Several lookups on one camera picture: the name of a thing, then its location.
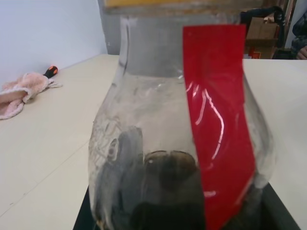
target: clear glass vase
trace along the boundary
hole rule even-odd
[[[190,25],[237,24],[239,17],[205,12],[121,19],[118,70],[89,144],[90,203],[101,229],[206,229],[205,199],[214,194],[206,195],[201,185],[183,76],[182,31]],[[242,194],[241,211],[223,224],[224,230],[258,229],[261,189],[274,165],[270,131],[246,80],[244,92],[256,171]]]

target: pink stuffed toy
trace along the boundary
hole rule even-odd
[[[0,120],[9,119],[19,114],[24,104],[47,88],[57,88],[62,85],[50,79],[57,74],[58,68],[50,67],[42,75],[26,73],[16,81],[5,83],[0,92]]]

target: table surface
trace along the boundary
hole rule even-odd
[[[0,229],[70,230],[88,181],[92,123],[118,56],[99,55],[61,70],[16,117],[0,121]],[[307,229],[307,65],[245,60],[245,73],[271,127],[278,162],[271,185]]]

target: red tape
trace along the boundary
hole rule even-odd
[[[255,172],[244,113],[244,42],[243,25],[183,30],[184,77],[208,230],[219,230],[240,211]]]

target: white wall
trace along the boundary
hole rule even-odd
[[[292,28],[306,11],[307,11],[307,0],[297,0],[285,48],[291,48],[291,43],[295,38],[294,34],[292,33]]]
[[[106,53],[97,0],[0,0],[0,86]]]

